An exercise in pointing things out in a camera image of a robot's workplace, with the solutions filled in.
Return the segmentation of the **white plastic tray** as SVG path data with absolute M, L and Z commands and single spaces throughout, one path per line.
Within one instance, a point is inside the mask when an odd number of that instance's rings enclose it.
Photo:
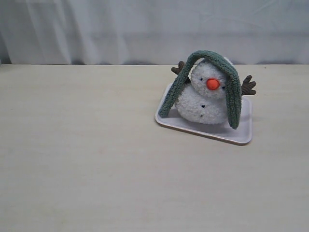
M 154 116 L 155 121 L 160 126 L 235 145 L 246 145 L 250 143 L 253 137 L 253 105 L 250 99 L 242 97 L 241 115 L 237 129 L 231 128 L 227 121 L 214 125 L 201 124 L 182 118 L 175 106 L 172 106 L 167 117 L 161 117 L 159 115 L 159 110 L 171 86 L 172 84 L 167 85 Z

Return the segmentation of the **white curtain backdrop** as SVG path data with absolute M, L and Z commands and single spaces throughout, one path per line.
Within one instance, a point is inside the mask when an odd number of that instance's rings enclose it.
M 308 64 L 306 0 L 3 0 L 0 60 L 175 64 L 211 50 L 235 64 Z

